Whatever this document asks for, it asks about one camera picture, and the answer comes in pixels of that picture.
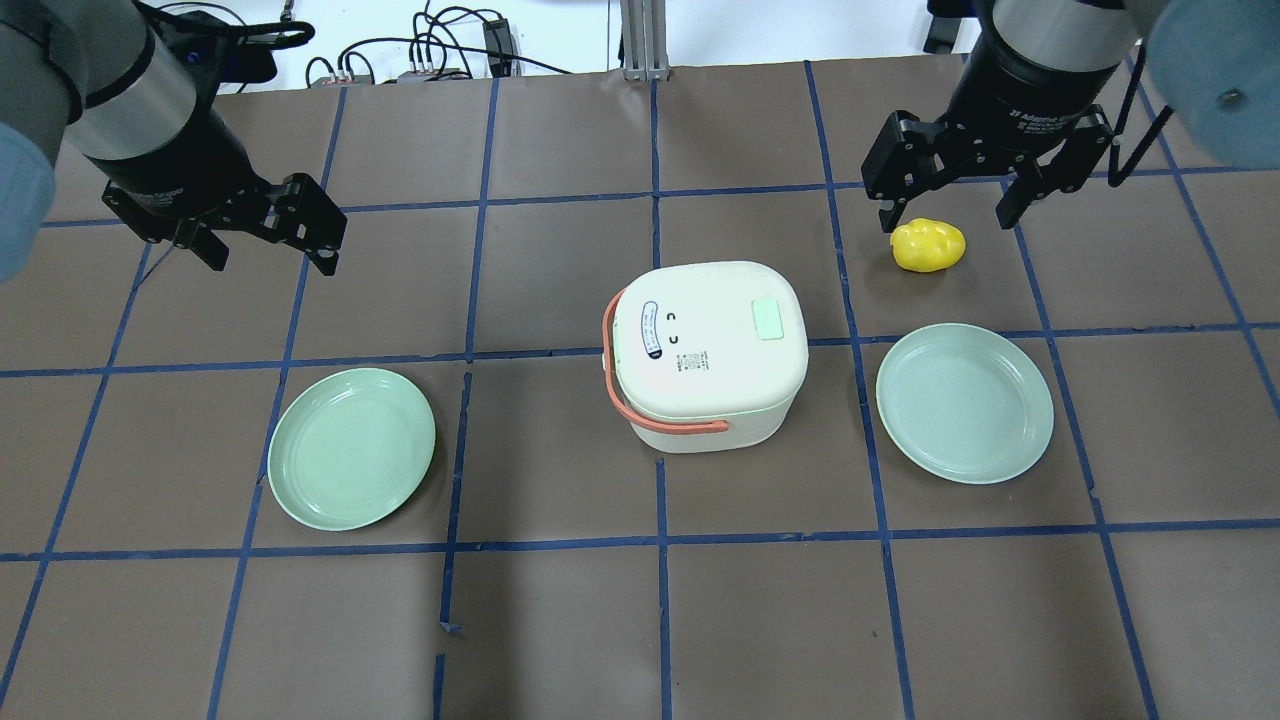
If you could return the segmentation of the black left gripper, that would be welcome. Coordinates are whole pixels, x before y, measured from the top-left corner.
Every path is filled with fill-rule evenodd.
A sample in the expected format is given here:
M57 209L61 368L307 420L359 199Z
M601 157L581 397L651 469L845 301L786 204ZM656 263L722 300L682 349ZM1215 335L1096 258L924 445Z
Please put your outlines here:
M210 102L161 147L102 159L101 172L101 200L118 219L146 242L175 242L214 272L229 258L214 231L238 231L302 252L321 275L337 273L346 214L308 174L266 182Z

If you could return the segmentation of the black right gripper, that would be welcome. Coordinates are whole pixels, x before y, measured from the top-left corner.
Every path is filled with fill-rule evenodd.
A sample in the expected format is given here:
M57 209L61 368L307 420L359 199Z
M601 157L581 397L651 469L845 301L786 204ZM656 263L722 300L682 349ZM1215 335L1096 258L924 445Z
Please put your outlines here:
M956 170L1015 170L995 209L1006 231L1033 202L1079 190L1114 140L1097 105L1112 74L1112 67L1047 67L1007 46L974 47L945 113L932 122L890 113L861 163L881 229L892 232L910 201L951 183Z

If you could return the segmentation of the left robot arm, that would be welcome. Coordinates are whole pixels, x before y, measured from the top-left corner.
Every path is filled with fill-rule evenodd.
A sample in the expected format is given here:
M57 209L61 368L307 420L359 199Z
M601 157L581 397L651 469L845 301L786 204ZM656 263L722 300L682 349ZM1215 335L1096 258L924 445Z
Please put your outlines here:
M49 218L64 143L105 174L102 202L147 243L219 272L219 232L236 231L333 275L346 214L308 174L262 178L214 105L221 85L270 79L273 54L314 35L303 20L236 26L142 1L5 1L3 279Z

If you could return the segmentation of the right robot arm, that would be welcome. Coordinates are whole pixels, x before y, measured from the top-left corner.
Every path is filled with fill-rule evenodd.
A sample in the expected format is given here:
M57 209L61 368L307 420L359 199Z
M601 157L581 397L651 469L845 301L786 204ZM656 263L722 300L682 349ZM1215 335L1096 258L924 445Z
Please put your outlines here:
M1009 229L1101 161L1123 183L1176 118L1228 167L1277 167L1275 1L931 1L980 32L941 117L891 113L861 164L879 225L965 178L1011 177Z

